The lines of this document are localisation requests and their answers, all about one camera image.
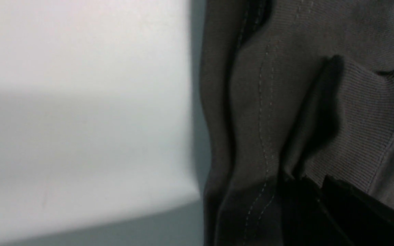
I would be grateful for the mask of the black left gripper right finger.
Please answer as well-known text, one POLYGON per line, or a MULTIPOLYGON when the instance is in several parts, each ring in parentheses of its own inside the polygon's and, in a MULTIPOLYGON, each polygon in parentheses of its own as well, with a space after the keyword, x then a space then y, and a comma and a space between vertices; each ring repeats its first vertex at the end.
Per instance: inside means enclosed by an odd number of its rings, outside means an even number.
POLYGON ((322 193, 327 210, 353 245, 394 246, 394 209, 330 176, 322 193))

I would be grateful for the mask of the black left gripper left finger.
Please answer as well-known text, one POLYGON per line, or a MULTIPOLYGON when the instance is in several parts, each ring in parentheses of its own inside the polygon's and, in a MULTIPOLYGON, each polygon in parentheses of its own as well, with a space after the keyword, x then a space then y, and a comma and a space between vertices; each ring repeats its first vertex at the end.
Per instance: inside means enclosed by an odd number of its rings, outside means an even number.
POLYGON ((323 202, 310 179, 287 180, 280 186, 285 246, 350 246, 351 240, 323 202))

